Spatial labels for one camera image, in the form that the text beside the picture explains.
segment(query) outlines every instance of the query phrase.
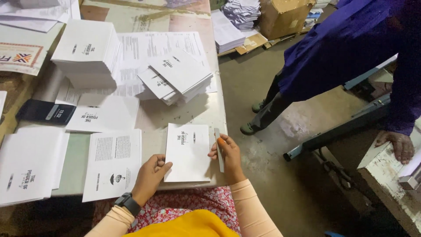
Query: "dirty hand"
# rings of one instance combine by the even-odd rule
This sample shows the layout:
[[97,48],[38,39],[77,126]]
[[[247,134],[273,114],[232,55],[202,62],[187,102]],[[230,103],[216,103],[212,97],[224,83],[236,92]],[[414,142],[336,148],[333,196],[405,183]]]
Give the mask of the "dirty hand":
[[387,141],[392,142],[396,159],[402,164],[408,164],[415,152],[411,138],[398,132],[382,130],[378,135],[375,147],[381,146]]
[[164,154],[158,154],[151,156],[140,167],[136,183],[132,190],[133,199],[140,206],[144,206],[146,201],[155,194],[159,183],[172,166],[172,162],[165,163]]
[[[220,136],[221,137],[219,137],[217,141],[225,161],[224,174],[226,181],[229,185],[232,185],[246,180],[247,178],[244,176],[241,169],[240,148],[235,144],[232,138],[225,134],[220,134]],[[218,158],[216,143],[213,144],[208,156],[212,157],[214,160]]]

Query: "yellow scarf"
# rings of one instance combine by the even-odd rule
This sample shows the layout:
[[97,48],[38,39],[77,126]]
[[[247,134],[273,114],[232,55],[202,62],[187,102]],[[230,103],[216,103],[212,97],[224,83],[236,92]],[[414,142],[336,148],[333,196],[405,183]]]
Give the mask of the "yellow scarf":
[[148,225],[125,237],[238,237],[217,215],[208,210],[194,210],[172,221]]

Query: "peach arm sleeve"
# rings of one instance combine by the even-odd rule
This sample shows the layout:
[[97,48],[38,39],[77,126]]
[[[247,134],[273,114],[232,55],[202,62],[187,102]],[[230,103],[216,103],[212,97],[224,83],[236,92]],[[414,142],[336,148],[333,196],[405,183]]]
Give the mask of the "peach arm sleeve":
[[85,237],[121,237],[134,221],[131,213],[114,206]]
[[248,179],[230,187],[242,237],[282,236]]

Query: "blue coat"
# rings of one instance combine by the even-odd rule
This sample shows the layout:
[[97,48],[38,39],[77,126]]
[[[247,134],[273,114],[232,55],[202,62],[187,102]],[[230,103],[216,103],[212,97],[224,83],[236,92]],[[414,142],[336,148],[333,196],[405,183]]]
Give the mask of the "blue coat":
[[338,10],[285,51],[281,94],[307,100],[399,53],[386,130],[411,134],[421,115],[421,11],[406,4],[340,0]]

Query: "sneaker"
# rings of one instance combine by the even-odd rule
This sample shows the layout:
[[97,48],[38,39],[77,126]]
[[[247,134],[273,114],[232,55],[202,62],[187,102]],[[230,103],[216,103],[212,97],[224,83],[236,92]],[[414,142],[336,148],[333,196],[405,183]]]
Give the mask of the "sneaker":
[[254,113],[258,113],[263,107],[264,107],[264,100],[260,103],[256,103],[256,104],[252,105],[251,110]]
[[260,129],[256,128],[255,126],[251,125],[251,123],[244,124],[240,127],[240,131],[247,136],[251,136],[256,132],[260,131]]

